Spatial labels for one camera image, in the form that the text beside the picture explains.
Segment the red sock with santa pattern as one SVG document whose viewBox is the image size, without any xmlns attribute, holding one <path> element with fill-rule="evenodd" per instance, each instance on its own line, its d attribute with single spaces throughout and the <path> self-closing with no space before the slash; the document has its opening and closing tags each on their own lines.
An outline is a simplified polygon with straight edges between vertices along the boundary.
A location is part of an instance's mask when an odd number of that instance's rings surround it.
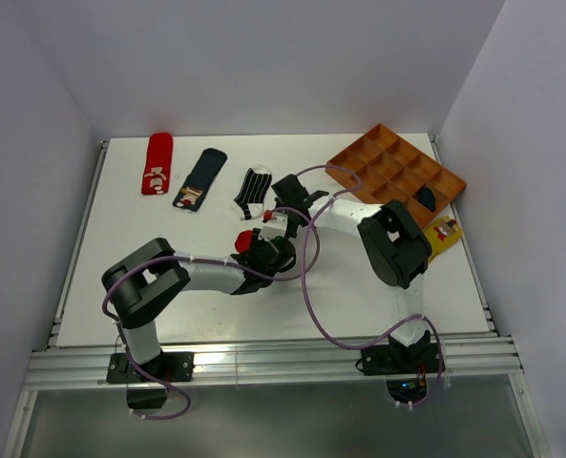
<svg viewBox="0 0 566 458">
<path fill-rule="evenodd" d="M 245 230 L 238 234 L 234 246 L 236 251 L 241 254 L 249 250 L 253 242 L 254 233 L 252 230 Z"/>
</svg>

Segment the black white striped sock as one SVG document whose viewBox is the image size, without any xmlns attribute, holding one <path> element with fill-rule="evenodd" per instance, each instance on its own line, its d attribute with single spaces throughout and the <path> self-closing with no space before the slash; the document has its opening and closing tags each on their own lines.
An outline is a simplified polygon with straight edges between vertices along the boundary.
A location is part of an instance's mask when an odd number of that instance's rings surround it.
<svg viewBox="0 0 566 458">
<path fill-rule="evenodd" d="M 240 211 L 241 220 L 258 219 L 263 215 L 265 197 L 272 177 L 271 170 L 262 165 L 247 169 L 241 188 L 233 199 Z"/>
</svg>

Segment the plain navy ankle sock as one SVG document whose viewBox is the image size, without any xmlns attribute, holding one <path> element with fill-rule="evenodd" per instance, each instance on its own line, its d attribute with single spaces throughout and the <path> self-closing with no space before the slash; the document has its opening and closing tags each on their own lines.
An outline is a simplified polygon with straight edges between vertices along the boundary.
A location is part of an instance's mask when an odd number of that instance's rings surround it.
<svg viewBox="0 0 566 458">
<path fill-rule="evenodd" d="M 436 211 L 436 198 L 431 188 L 427 186 L 421 187 L 415 199 L 430 212 L 434 213 Z"/>
</svg>

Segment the yellow sock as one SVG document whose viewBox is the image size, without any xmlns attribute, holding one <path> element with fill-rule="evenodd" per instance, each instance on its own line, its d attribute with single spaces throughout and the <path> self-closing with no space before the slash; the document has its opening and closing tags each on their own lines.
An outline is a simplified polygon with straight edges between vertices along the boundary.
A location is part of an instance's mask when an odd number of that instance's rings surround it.
<svg viewBox="0 0 566 458">
<path fill-rule="evenodd" d="M 432 262 L 437 256 L 441 255 L 458 241 L 463 236 L 463 228 L 449 216 L 434 219 L 431 224 L 424 229 L 426 236 L 431 247 L 431 255 L 429 262 Z"/>
</svg>

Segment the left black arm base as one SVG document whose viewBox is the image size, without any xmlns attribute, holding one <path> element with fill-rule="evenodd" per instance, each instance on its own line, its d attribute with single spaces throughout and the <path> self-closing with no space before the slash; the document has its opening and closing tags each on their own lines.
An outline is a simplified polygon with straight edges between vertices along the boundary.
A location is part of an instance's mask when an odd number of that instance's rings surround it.
<svg viewBox="0 0 566 458">
<path fill-rule="evenodd" d="M 106 383 L 126 385 L 126 404 L 133 411 L 153 411 L 164 406 L 169 387 L 129 388 L 129 385 L 164 382 L 166 384 L 191 382 L 194 369 L 193 352 L 161 352 L 152 361 L 136 368 L 126 353 L 114 353 L 109 360 Z"/>
</svg>

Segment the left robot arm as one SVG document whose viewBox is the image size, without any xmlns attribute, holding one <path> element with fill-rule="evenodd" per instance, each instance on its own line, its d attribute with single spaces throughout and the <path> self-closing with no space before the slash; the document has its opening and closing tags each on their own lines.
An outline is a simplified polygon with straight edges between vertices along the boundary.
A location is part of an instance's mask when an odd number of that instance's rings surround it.
<svg viewBox="0 0 566 458">
<path fill-rule="evenodd" d="M 155 319 L 180 292 L 252 294 L 296 262 L 293 243 L 280 236 L 264 240 L 256 231 L 243 231 L 235 249 L 227 259 L 174 260 L 168 240 L 156 238 L 105 271 L 101 281 L 130 350 L 128 367 L 141 381 L 152 381 L 162 371 Z"/>
</svg>

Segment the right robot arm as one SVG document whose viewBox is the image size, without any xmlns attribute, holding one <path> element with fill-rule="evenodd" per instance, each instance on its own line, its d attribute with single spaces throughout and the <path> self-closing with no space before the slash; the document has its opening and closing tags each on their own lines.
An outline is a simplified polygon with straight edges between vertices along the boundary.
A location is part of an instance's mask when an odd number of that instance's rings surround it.
<svg viewBox="0 0 566 458">
<path fill-rule="evenodd" d="M 361 240 L 376 277 L 395 297 L 399 323 L 388 333 L 390 360 L 400 371 L 419 365 L 434 332 L 425 318 L 424 279 L 431 245 L 406 206 L 349 201 L 325 191 L 310 194 L 296 175 L 272 185 L 279 207 L 308 217 L 309 228 L 324 227 Z"/>
</svg>

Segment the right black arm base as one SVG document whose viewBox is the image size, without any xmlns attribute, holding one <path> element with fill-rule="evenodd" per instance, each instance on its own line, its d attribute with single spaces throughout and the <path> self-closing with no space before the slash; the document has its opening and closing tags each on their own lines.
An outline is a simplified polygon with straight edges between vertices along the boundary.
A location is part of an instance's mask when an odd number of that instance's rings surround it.
<svg viewBox="0 0 566 458">
<path fill-rule="evenodd" d="M 390 338 L 388 344 L 363 349 L 355 368 L 364 376 L 403 376 L 387 381 L 387 391 L 395 403 L 410 406 L 429 394 L 428 376 L 442 377 L 446 366 L 436 343 L 405 347 Z"/>
</svg>

